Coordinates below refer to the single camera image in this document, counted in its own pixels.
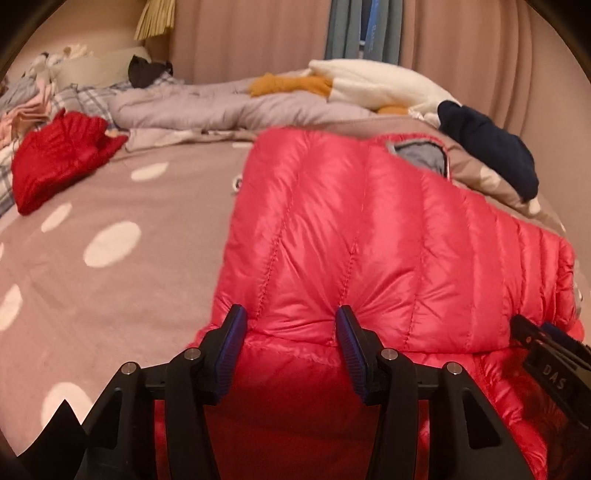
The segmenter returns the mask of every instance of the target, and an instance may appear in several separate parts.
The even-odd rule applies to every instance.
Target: red down jacket
[[[358,141],[293,129],[255,144],[208,327],[232,303],[248,310],[232,389],[207,411],[222,478],[365,477],[378,410],[361,404],[343,366],[342,304],[415,362],[461,363],[546,478],[562,416],[509,348],[509,320],[521,313],[572,330],[573,250],[384,148],[413,136],[438,144],[423,134]]]

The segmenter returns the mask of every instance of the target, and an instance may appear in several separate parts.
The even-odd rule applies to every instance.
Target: black clamp
[[[537,327],[527,318],[511,319],[511,336],[529,353],[525,370],[569,420],[591,427],[591,349],[551,323]]]
[[[355,392],[381,405],[366,480],[412,480],[418,401],[428,400],[429,480],[527,480],[533,475],[515,440],[466,370],[413,363],[360,327],[349,306],[336,315],[337,338]]]

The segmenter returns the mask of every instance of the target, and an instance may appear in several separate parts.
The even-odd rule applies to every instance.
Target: blanket
[[[82,421],[121,364],[168,362],[207,324],[247,155],[231,142],[122,152],[32,215],[0,218],[0,429],[17,453],[62,400]]]
[[[358,105],[328,103],[309,92],[276,93],[252,98],[252,80],[218,85],[160,85],[122,92],[109,100],[115,123],[123,129],[179,131],[259,131],[269,127],[358,120],[375,113]],[[155,139],[164,132],[153,131]],[[130,151],[137,150],[131,135]],[[145,135],[142,145],[146,146]]]

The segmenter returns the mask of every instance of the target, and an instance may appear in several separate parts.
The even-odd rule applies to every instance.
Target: white pillow
[[[51,67],[51,81],[61,92],[70,85],[104,88],[129,80],[129,62],[134,55],[151,61],[143,47],[114,50],[100,56],[79,57]]]
[[[436,113],[451,93],[413,70],[362,59],[312,60],[313,74],[333,80],[331,102],[355,103],[370,110],[400,105],[421,114]]]

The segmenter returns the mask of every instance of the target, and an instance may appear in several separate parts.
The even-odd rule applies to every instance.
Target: red folded clothing
[[[107,137],[107,126],[102,118],[62,110],[25,137],[12,161],[12,192],[21,215],[33,213],[115,155],[127,137]]]

